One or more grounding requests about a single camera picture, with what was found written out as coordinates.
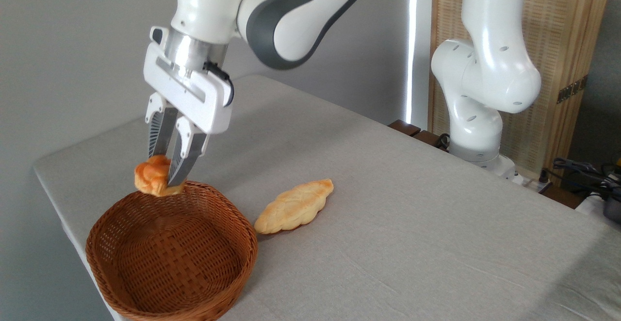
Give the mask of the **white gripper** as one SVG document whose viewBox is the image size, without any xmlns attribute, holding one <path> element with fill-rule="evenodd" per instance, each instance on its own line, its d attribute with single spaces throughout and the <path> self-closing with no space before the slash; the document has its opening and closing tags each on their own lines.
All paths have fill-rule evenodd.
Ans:
<svg viewBox="0 0 621 321">
<path fill-rule="evenodd" d="M 148 157 L 167 153 L 176 128 L 168 173 L 168 186 L 176 187 L 204 155 L 208 135 L 229 127 L 234 89 L 220 69 L 227 45 L 156 26 L 149 30 L 149 38 L 143 74 L 155 93 L 149 96 L 146 110 Z M 184 117 L 177 120 L 178 113 Z"/>
</svg>

